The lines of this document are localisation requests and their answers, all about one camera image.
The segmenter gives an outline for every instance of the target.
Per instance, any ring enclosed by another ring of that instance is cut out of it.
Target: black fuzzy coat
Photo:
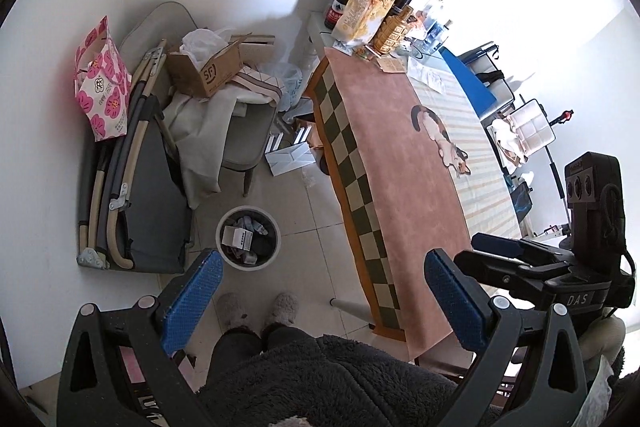
[[[271,349],[200,390],[215,425],[427,426],[456,385],[367,344],[325,335]],[[482,425],[497,418],[485,414]]]

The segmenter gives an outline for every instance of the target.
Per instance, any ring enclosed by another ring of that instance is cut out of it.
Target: orange trim
[[[329,60],[324,57],[312,74],[307,87],[307,96],[309,96],[314,102],[316,128],[318,129],[318,134],[320,136],[320,139],[322,140],[322,143],[324,144],[324,157],[326,159],[327,168],[329,169],[329,175],[332,185],[334,186],[335,195],[337,196],[338,202],[340,203],[342,218],[344,219],[344,228],[347,232],[347,239],[349,240],[351,253],[353,253],[353,260],[355,261],[358,278],[360,279],[360,285],[362,286],[364,295],[366,296],[369,307],[371,308],[371,315],[373,315],[373,320],[376,323],[373,332],[377,335],[381,335],[382,337],[405,342],[406,339],[404,337],[403,330],[394,330],[392,328],[382,326],[382,316],[380,315],[378,298],[376,297],[373,283],[369,278],[369,271],[367,270],[367,265],[365,263],[360,238],[356,232],[356,226],[353,222],[353,218],[351,217],[351,207],[349,206],[347,192],[340,179],[340,174],[338,172],[338,162],[335,159],[334,150],[332,149],[331,143],[327,139],[326,133],[324,131],[324,122],[322,121],[322,114],[320,113],[320,106],[318,103],[318,98],[316,97],[316,86],[318,85],[318,82],[322,78],[322,75],[324,74],[328,66]]]

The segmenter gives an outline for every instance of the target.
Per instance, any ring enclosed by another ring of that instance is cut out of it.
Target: silver bolt
[[[156,298],[153,295],[145,295],[138,301],[138,306],[142,309],[151,308],[156,303]]]
[[[554,304],[554,311],[558,315],[566,315],[566,306],[564,304],[556,302],[556,304]]]
[[[95,306],[93,304],[85,304],[80,308],[80,314],[84,317],[88,317],[95,310]]]
[[[511,301],[507,297],[498,295],[497,297],[494,297],[494,306],[498,309],[505,310],[511,306]]]

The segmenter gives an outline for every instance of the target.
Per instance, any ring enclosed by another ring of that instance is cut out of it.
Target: person
[[[222,334],[198,397],[217,426],[427,426],[456,388],[367,344],[294,327],[298,300],[276,297],[260,335],[241,296],[218,300]],[[490,407],[481,425],[497,419]]]

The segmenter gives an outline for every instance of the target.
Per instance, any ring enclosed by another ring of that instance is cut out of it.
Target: black pants
[[[268,326],[262,332],[262,338],[249,328],[241,327],[228,330],[213,348],[207,383],[244,360],[260,355],[263,351],[311,338],[310,334],[298,328],[277,323]]]

